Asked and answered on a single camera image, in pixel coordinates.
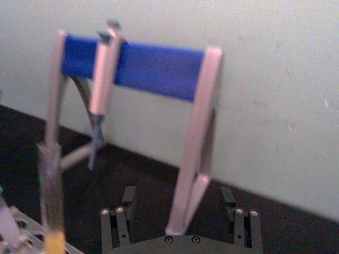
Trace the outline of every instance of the blue plastic strip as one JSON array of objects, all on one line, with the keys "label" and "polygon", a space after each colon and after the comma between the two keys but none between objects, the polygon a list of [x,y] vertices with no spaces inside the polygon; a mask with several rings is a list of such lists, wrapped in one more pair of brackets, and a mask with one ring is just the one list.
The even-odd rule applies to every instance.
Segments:
[{"label": "blue plastic strip", "polygon": [[[62,71],[92,78],[99,39],[68,36]],[[133,89],[193,101],[202,51],[124,43],[115,83]]]}]

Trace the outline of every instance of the white wall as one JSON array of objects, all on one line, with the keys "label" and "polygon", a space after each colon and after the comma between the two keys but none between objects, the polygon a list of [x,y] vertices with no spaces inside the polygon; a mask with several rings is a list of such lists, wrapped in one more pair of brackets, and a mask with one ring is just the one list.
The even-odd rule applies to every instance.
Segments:
[{"label": "white wall", "polygon": [[[225,51],[213,176],[339,221],[339,6],[323,1],[0,1],[2,105],[46,117],[58,28]],[[115,88],[105,136],[177,165],[190,104]],[[63,125],[89,133],[70,85]]]}]

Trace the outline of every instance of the clear plastic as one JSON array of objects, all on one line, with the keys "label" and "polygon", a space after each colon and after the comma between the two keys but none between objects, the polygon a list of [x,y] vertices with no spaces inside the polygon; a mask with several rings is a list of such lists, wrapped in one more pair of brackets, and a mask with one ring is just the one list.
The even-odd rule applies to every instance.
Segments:
[{"label": "clear plastic", "polygon": [[44,226],[44,253],[65,254],[63,188],[61,182],[60,145],[39,145],[40,204]]}]

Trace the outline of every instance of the yellow object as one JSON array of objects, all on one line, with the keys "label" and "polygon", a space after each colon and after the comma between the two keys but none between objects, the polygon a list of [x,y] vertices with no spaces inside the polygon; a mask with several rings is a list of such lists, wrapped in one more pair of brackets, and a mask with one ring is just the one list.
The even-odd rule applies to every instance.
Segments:
[{"label": "yellow object", "polygon": [[45,236],[44,254],[66,254],[65,234],[60,231],[55,231]]}]

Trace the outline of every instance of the black floor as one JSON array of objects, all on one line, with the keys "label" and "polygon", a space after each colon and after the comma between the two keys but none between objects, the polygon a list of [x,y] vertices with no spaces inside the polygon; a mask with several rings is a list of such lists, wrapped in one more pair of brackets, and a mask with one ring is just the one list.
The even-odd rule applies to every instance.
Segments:
[{"label": "black floor", "polygon": [[[0,106],[0,184],[9,205],[40,222],[36,145],[44,121]],[[61,128],[63,153],[89,142]],[[164,235],[177,169],[114,146],[98,156],[95,172],[87,161],[63,175],[67,241],[84,253],[101,253],[99,211],[119,205],[126,186],[137,186],[132,242]],[[220,208],[221,186],[212,182],[188,230],[220,241],[229,239],[229,223]],[[243,208],[261,212],[264,253],[339,253],[339,225],[281,203],[232,188]]]}]

